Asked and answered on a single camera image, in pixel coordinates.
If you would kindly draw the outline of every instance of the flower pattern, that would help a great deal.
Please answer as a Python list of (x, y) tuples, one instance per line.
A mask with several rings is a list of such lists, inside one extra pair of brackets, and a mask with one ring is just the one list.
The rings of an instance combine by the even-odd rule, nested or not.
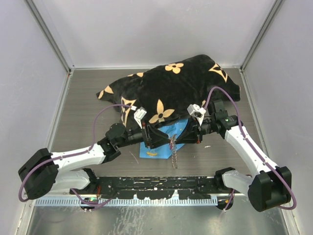
[(136, 75), (138, 76), (138, 77), (143, 77), (143, 74), (144, 74), (144, 72), (138, 72), (138, 73), (136, 73)]
[(177, 64), (173, 63), (173, 64), (166, 65), (165, 70), (166, 71), (173, 71), (173, 73), (178, 74), (178, 73), (180, 73), (180, 68), (183, 66), (184, 66), (183, 63), (177, 63)]
[(143, 77), (143, 72), (136, 73), (138, 77)]
[(155, 123), (157, 121), (159, 122), (163, 122), (165, 121), (165, 117), (168, 118), (175, 110), (174, 109), (167, 109), (164, 110), (164, 105), (162, 103), (162, 101), (159, 99), (157, 101), (157, 106), (156, 106), (156, 111), (157, 114), (154, 115), (150, 120), (149, 123)]
[(102, 98), (102, 96), (104, 95), (104, 92), (114, 94), (114, 92), (112, 91), (112, 88), (110, 86), (107, 86), (104, 90), (100, 92), (98, 99)]
[(218, 73), (220, 76), (222, 76), (225, 82), (227, 82), (228, 78), (227, 73), (217, 63), (215, 63), (215, 65), (212, 68), (210, 68), (209, 71)]
[[(121, 103), (122, 104), (126, 104), (126, 105), (134, 105), (134, 103), (136, 102), (136, 99), (134, 100), (127, 100), (124, 97), (121, 97)], [(130, 112), (131, 108), (127, 108), (127, 107), (122, 107), (122, 115), (121, 115), (121, 119), (123, 122), (123, 125), (126, 127), (127, 124), (127, 118), (128, 118), (128, 114)]]

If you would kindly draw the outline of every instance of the blue fabric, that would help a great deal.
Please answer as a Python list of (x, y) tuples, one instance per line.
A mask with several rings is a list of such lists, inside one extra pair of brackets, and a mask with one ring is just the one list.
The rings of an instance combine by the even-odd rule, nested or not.
[[(180, 119), (175, 124), (170, 126), (162, 126), (160, 131), (168, 134), (169, 137), (172, 137), (174, 134), (177, 134), (177, 138), (181, 135), (183, 130), (187, 125), (188, 119)], [(176, 149), (179, 150), (183, 147), (184, 144), (177, 144)], [(145, 147), (144, 142), (140, 143), (140, 153), (139, 157), (141, 158), (154, 158), (154, 159), (168, 159), (172, 155), (170, 146), (165, 144), (159, 148), (149, 149)]]

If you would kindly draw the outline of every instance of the purple cable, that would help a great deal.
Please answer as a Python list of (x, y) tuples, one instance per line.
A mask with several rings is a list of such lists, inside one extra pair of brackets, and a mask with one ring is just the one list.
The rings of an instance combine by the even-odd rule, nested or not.
[(230, 97), (230, 95), (222, 88), (220, 87), (213, 87), (210, 92), (209, 92), (209, 95), (207, 97), (207, 100), (206, 100), (206, 104), (205, 104), (205, 107), (204, 109), (207, 109), (207, 106), (209, 104), (209, 101), (210, 101), (210, 98), (211, 98), (211, 95), (213, 93), (213, 91), (215, 89), (218, 89), (220, 91), (222, 91), (226, 96), (227, 98), (231, 101), (231, 103), (234, 105), (235, 107), (235, 110), (236, 110), (236, 113), (237, 113), (237, 117), (238, 117), (238, 124), (239, 124), (239, 129), (240, 129), (240, 132), (241, 134), (243, 135), (244, 139), (246, 140), (246, 142), (249, 144), (249, 146), (252, 148), (252, 150), (255, 152), (255, 154), (261, 159), (261, 161), (263, 161), (265, 163), (265, 165), (277, 176), (277, 178), (283, 183), (283, 185), (286, 187), (287, 191), (290, 193), (291, 197), (292, 197), (292, 201), (293, 201), (293, 205), (291, 207), (283, 207), (283, 206), (278, 206), (279, 208), (281, 209), (284, 209), (284, 210), (293, 210), (296, 208), (297, 206), (297, 201), (295, 199), (295, 196), (293, 194), (293, 191), (291, 190), (291, 188), (289, 187), (289, 185), (286, 183), (286, 181), (283, 179), (283, 177), (280, 176), (280, 174), (270, 165), (266, 162), (266, 160), (262, 157), (262, 155), (259, 153), (259, 151), (253, 146), (253, 144), (250, 142), (250, 140), (248, 138), (246, 138), (246, 134), (244, 133), (244, 130), (243, 130), (243, 127), (242, 127), (242, 124), (241, 124), (241, 118), (240, 118), (240, 114), (239, 114), (239, 110), (238, 110), (238, 107), (236, 105), (236, 103), (234, 102), (234, 100)]
[(21, 187), (20, 187), (20, 190), (19, 190), (19, 200), (21, 202), (27, 202), (28, 201), (28, 198), (24, 199), (22, 197), (22, 191), (23, 191), (23, 188), (27, 182), (27, 180), (29, 179), (29, 177), (38, 169), (40, 168), (41, 166), (47, 164), (47, 163), (50, 163), (52, 161), (55, 161), (55, 160), (59, 160), (59, 159), (63, 159), (63, 158), (70, 158), (70, 157), (75, 157), (75, 156), (78, 156), (78, 155), (81, 155), (81, 154), (85, 154), (85, 153), (88, 153), (92, 150), (92, 148), (94, 147), (94, 144), (95, 144), (95, 124), (96, 124), (96, 121), (98, 119), (98, 117), (104, 112), (106, 111), (108, 108), (112, 108), (112, 107), (116, 107), (116, 106), (121, 106), (121, 107), (127, 107), (127, 108), (130, 108), (131, 106), (129, 105), (125, 105), (125, 104), (112, 104), (112, 105), (109, 105), (108, 107), (105, 107), (103, 110), (101, 110), (98, 115), (95, 117), (94, 121), (93, 121), (93, 125), (92, 125), (92, 145), (90, 146), (90, 148), (88, 150), (84, 150), (82, 152), (79, 152), (79, 153), (72, 153), (72, 154), (67, 154), (67, 155), (64, 155), (64, 156), (60, 156), (60, 157), (55, 157), (55, 158), (51, 158), (51, 159), (48, 159), (46, 161), (43, 161), (42, 163), (38, 164), (37, 166), (35, 166), (33, 169), (31, 169), (31, 171), (26, 175), (26, 177), (24, 178), (22, 184), (21, 184)]
[(92, 209), (93, 211), (94, 210), (96, 210), (96, 209), (100, 209), (101, 207), (103, 207), (104, 205), (106, 205), (106, 204), (108, 204), (112, 199), (108, 199), (107, 201), (105, 201), (105, 202), (103, 202), (103, 203), (100, 203), (100, 204), (98, 204), (98, 203), (93, 203), (93, 202), (87, 202), (87, 201), (85, 201), (77, 192), (76, 192), (76, 190), (75, 189), (73, 189), (73, 188), (71, 188), (70, 189), (77, 197), (78, 197), (78, 199), (82, 202), (82, 203), (84, 203), (84, 204), (86, 204), (86, 205), (88, 205), (88, 206), (91, 206), (91, 207), (95, 207), (94, 209)]
[(234, 196), (235, 196), (235, 190), (233, 189), (233, 190), (231, 191), (229, 200), (228, 200), (228, 202), (227, 202), (227, 204), (226, 204), (226, 206), (225, 206), (225, 208), (224, 208), (223, 211), (226, 211), (226, 210), (227, 210), (227, 208), (228, 208), (228, 206), (229, 206), (229, 204), (230, 204), (230, 201), (233, 200), (233, 197), (234, 197)]

